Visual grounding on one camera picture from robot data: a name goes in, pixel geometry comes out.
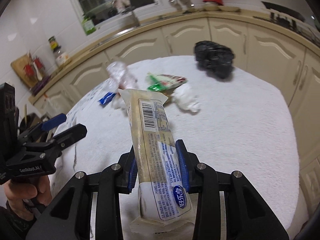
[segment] wooden cutting board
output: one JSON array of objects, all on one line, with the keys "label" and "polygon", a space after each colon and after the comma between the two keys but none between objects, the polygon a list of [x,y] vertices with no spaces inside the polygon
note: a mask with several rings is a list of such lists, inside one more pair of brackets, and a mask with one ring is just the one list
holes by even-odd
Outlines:
[{"label": "wooden cutting board", "polygon": [[15,73],[22,79],[22,81],[30,88],[34,87],[34,85],[38,82],[37,78],[28,77],[24,72],[23,68],[25,65],[29,64],[30,57],[28,54],[23,55],[22,57],[16,59],[15,61],[11,62],[11,67],[14,69]]}]

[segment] finger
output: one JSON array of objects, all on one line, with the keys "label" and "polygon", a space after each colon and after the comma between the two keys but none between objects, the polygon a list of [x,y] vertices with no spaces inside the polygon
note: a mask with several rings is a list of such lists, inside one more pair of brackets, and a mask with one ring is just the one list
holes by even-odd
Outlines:
[{"label": "finger", "polygon": [[50,192],[50,180],[48,176],[42,176],[39,179],[38,184],[39,193],[37,196],[37,200],[39,203],[47,206],[52,200],[51,192]]},{"label": "finger", "polygon": [[41,193],[44,193],[47,191],[47,189],[50,189],[50,181],[49,181],[49,177],[47,175],[39,178],[39,183],[38,183],[37,189]]},{"label": "finger", "polygon": [[37,189],[29,183],[13,183],[10,180],[4,184],[4,193],[9,200],[31,199],[37,196]]},{"label": "finger", "polygon": [[8,199],[8,203],[12,211],[16,213],[19,217],[27,221],[33,220],[33,214],[26,209],[22,199],[17,199],[17,200]]},{"label": "finger", "polygon": [[52,200],[50,190],[46,190],[44,193],[39,193],[37,196],[37,200],[39,203],[48,206]]}]

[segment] plastic bottle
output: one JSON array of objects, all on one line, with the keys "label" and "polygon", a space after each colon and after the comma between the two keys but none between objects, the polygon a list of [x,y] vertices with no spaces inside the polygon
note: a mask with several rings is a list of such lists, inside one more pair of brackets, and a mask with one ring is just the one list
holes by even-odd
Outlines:
[{"label": "plastic bottle", "polygon": [[93,24],[93,21],[91,20],[91,18],[87,15],[83,15],[83,21],[81,23],[82,28],[84,29],[84,32],[86,35],[89,35],[91,33],[94,33],[97,29]]}]

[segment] kitchen counter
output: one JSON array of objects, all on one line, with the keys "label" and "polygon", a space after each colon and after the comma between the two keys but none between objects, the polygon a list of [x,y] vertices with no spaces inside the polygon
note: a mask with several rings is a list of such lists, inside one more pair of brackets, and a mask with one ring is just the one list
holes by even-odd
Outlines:
[{"label": "kitchen counter", "polygon": [[227,11],[198,11],[190,14],[181,14],[181,13],[171,13],[167,15],[162,15],[158,17],[153,17],[144,21],[141,21],[140,27],[133,27],[130,29],[119,30],[116,33],[111,33],[106,35],[104,38],[92,43],[85,49],[76,53],[72,57],[71,63],[65,66],[60,72],[58,72],[52,79],[48,82],[48,84],[36,95],[30,96],[29,102],[34,104],[46,91],[51,88],[57,81],[59,81],[62,77],[64,77],[71,70],[79,66],[81,63],[94,56],[95,54],[111,47],[112,45],[117,44],[120,41],[123,41],[127,38],[135,36],[137,34],[149,31],[151,29],[159,28],[164,25],[173,24],[180,21],[186,21],[197,18],[225,18],[231,20],[242,21],[250,24],[259,25],[273,31],[282,33],[291,39],[301,43],[302,45],[309,48],[311,51],[320,56],[320,48],[314,45],[311,41],[305,39],[304,37],[298,35],[297,33],[286,29],[282,26],[273,24],[268,21],[264,21],[261,19],[254,18],[255,17],[268,17],[268,13],[261,13],[257,11],[251,10],[241,10],[240,12],[227,12]]}]

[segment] blue gripper pad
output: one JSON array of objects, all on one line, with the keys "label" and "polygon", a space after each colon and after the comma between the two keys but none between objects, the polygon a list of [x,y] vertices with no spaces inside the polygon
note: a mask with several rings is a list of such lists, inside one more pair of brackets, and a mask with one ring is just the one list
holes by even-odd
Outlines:
[{"label": "blue gripper pad", "polygon": [[137,180],[137,175],[138,175],[138,166],[137,166],[136,158],[134,158],[131,163],[131,168],[129,172],[128,190],[131,191],[134,188]]},{"label": "blue gripper pad", "polygon": [[44,122],[41,126],[42,131],[49,132],[53,128],[59,126],[67,120],[67,116],[65,114],[58,114],[57,116],[51,118],[50,120]]},{"label": "blue gripper pad", "polygon": [[179,141],[182,140],[177,140],[175,145],[176,145],[176,151],[177,151],[177,155],[178,155],[178,159],[179,159],[179,166],[180,166],[180,172],[181,172],[181,180],[182,180],[182,186],[186,189],[186,192],[189,192],[190,190],[190,183],[189,183],[189,172],[188,172],[188,168],[183,156],[183,149],[181,149],[181,143],[179,143]]}]

